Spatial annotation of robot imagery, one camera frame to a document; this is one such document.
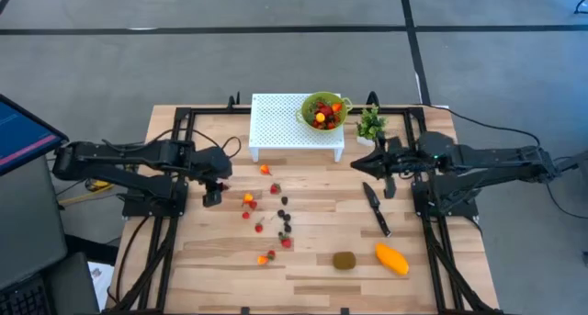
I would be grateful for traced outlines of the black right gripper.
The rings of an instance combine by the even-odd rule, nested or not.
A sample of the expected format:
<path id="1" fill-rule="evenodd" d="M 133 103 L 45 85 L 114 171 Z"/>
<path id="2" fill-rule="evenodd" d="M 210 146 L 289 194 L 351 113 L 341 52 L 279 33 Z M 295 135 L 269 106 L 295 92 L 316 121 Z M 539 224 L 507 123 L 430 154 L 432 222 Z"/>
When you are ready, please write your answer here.
<path id="1" fill-rule="evenodd" d="M 360 172 L 369 174 L 376 179 L 384 179 L 384 197 L 394 198 L 396 185 L 394 174 L 416 174 L 422 171 L 422 161 L 411 148 L 401 145 L 399 137 L 386 139 L 378 135 L 377 150 L 351 162 Z"/>

